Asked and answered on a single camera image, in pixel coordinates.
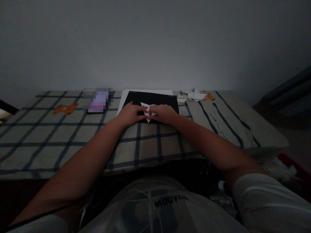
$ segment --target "hand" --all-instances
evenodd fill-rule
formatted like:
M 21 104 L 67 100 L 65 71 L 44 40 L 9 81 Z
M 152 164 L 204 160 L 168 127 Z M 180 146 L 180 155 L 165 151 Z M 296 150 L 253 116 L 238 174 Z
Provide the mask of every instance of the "hand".
M 151 112 L 155 112 L 157 116 L 151 116 Z M 171 125 L 178 116 L 179 114 L 169 105 L 153 105 L 150 106 L 148 119 Z
M 146 115 L 138 116 L 137 112 L 139 111 L 148 113 L 146 106 L 133 105 L 133 101 L 132 101 L 124 106 L 124 108 L 121 110 L 121 112 L 117 115 L 115 119 L 118 120 L 118 122 L 122 126 L 128 127 L 136 123 L 137 121 L 147 119 L 148 116 Z

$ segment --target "clutter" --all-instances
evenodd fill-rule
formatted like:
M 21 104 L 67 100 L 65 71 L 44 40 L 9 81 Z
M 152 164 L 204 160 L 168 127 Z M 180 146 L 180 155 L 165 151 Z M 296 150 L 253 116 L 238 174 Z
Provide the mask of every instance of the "clutter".
M 194 91 L 184 91 L 183 93 L 187 94 L 187 98 L 188 100 L 192 100 L 194 99 L 195 101 L 200 101 L 202 99 L 204 99 L 204 97 L 206 96 L 206 94 L 200 94 L 199 90 L 195 87 Z
M 283 182 L 297 180 L 297 170 L 293 165 L 286 167 L 281 160 L 275 157 L 272 161 L 262 165 L 263 169 L 273 178 Z
M 184 95 L 178 95 L 177 96 L 177 102 L 179 102 L 179 103 L 184 103 L 184 102 L 186 102 L 186 100 L 187 100 L 187 97 Z
M 238 211 L 234 207 L 233 198 L 225 193 L 224 184 L 225 181 L 223 180 L 219 181 L 218 183 L 219 191 L 214 195 L 210 195 L 210 199 L 214 203 L 219 205 L 221 208 L 223 208 L 225 211 L 227 211 L 227 213 L 229 213 L 232 217 L 235 218 L 236 215 L 238 214 Z

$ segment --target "white shirt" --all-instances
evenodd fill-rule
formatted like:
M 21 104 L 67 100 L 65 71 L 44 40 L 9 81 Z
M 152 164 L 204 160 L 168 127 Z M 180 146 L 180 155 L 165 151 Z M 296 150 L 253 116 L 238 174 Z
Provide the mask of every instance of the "white shirt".
M 233 196 L 244 225 L 173 178 L 148 176 L 121 190 L 79 232 L 141 232 L 144 228 L 154 233 L 311 232 L 311 204 L 267 175 L 240 177 Z M 10 232 L 52 232 L 51 228 L 53 232 L 69 229 L 63 219 L 49 215 Z

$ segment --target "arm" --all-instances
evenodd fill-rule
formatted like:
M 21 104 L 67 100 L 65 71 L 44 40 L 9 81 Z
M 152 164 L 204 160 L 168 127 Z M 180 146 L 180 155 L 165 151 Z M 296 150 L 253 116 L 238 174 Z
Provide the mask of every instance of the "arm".
M 146 107 L 127 104 L 42 187 L 26 208 L 11 223 L 58 209 L 85 196 L 102 173 L 121 133 L 147 116 L 137 116 Z
M 154 105 L 150 107 L 149 115 L 151 112 L 156 112 L 157 116 L 149 116 L 150 119 L 175 127 L 202 155 L 221 170 L 231 188 L 234 182 L 245 174 L 267 174 L 254 159 L 240 148 L 214 132 L 177 114 L 171 106 Z

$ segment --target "sleeve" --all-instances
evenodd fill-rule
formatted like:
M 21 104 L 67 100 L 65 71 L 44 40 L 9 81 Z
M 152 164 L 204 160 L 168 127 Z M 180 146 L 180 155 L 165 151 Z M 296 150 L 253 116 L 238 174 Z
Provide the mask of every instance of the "sleeve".
M 235 182 L 233 196 L 252 232 L 311 232 L 311 204 L 264 174 Z
M 68 233 L 69 228 L 66 221 L 57 215 L 47 215 L 33 222 L 25 224 L 21 227 L 15 228 L 8 233 Z

